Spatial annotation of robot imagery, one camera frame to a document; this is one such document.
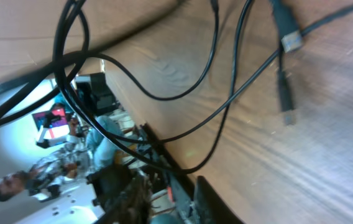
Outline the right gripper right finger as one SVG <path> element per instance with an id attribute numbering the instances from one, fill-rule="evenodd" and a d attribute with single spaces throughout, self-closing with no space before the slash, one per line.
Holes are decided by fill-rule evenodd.
<path id="1" fill-rule="evenodd" d="M 193 201 L 199 223 L 244 224 L 203 176 L 197 178 Z"/>

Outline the seated person in background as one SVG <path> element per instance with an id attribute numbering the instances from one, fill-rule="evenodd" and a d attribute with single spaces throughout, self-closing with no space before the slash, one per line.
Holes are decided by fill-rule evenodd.
<path id="1" fill-rule="evenodd" d="M 41 159 L 29 170 L 19 170 L 0 178 L 0 202 L 6 202 L 23 191 L 31 197 L 49 193 L 47 200 L 62 193 L 62 185 L 88 172 L 89 168 L 80 158 L 72 156 L 77 152 L 80 139 L 77 134 L 78 120 L 68 122 L 69 133 L 63 147 Z M 93 169 L 100 170 L 114 163 L 114 156 L 120 147 L 108 141 L 96 129 L 89 131 L 83 150 L 93 153 Z"/>

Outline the red background monitor screen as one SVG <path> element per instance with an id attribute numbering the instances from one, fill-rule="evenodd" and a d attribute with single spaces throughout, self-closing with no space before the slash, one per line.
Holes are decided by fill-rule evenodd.
<path id="1" fill-rule="evenodd" d="M 32 116 L 38 129 L 37 142 L 64 137 L 70 132 L 63 108 L 34 113 Z"/>

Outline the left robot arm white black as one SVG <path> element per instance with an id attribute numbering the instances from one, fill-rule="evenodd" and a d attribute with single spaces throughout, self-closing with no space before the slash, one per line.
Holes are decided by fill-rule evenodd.
<path id="1" fill-rule="evenodd" d="M 94 223 L 103 214 L 100 206 L 94 206 L 96 198 L 92 185 L 82 183 L 43 209 L 16 223 L 85 224 Z"/>

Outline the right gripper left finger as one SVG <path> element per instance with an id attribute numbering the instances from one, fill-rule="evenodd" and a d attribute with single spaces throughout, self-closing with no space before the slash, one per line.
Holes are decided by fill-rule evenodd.
<path id="1" fill-rule="evenodd" d="M 122 189 L 115 192 L 103 189 L 102 183 L 94 184 L 99 194 L 94 206 L 100 206 L 104 214 L 94 224 L 107 223 L 150 223 L 152 209 L 152 186 L 145 174 L 137 174 Z"/>

